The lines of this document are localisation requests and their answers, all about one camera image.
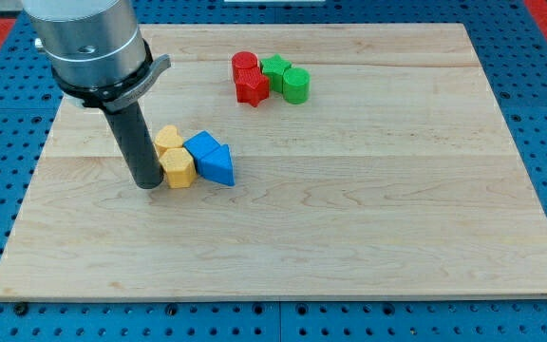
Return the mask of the black clamp ring with lever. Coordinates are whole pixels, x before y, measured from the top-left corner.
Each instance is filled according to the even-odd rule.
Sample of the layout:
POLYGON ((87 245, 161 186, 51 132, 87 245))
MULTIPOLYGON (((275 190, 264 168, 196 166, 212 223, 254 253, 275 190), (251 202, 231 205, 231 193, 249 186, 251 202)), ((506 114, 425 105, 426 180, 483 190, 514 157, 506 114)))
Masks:
POLYGON ((105 55, 103 59, 78 60, 63 69, 53 66, 52 74, 64 93, 75 98, 79 107, 99 108, 114 113, 138 102, 157 81, 160 75, 171 67, 168 54, 153 59, 146 41, 139 45, 142 61, 137 67, 122 69, 121 51, 105 55))

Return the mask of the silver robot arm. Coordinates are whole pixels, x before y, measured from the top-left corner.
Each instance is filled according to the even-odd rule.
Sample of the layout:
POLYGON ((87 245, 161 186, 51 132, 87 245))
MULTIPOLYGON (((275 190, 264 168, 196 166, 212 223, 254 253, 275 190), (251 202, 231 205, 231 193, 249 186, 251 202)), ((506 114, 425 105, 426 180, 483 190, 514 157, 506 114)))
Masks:
POLYGON ((80 106, 100 109, 136 185, 163 181, 158 154, 139 98, 171 67, 155 58, 129 0, 23 0, 37 33, 35 47, 51 63, 63 92, 80 106))

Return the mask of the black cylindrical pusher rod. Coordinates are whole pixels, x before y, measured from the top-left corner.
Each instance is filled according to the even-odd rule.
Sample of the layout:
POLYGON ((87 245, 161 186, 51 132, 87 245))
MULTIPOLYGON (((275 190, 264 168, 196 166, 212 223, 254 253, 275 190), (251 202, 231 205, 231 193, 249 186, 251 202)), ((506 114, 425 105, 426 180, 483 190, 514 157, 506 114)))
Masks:
POLYGON ((138 103, 104 116, 120 148, 133 181, 141 189, 153 189, 163 181, 158 155, 138 103))

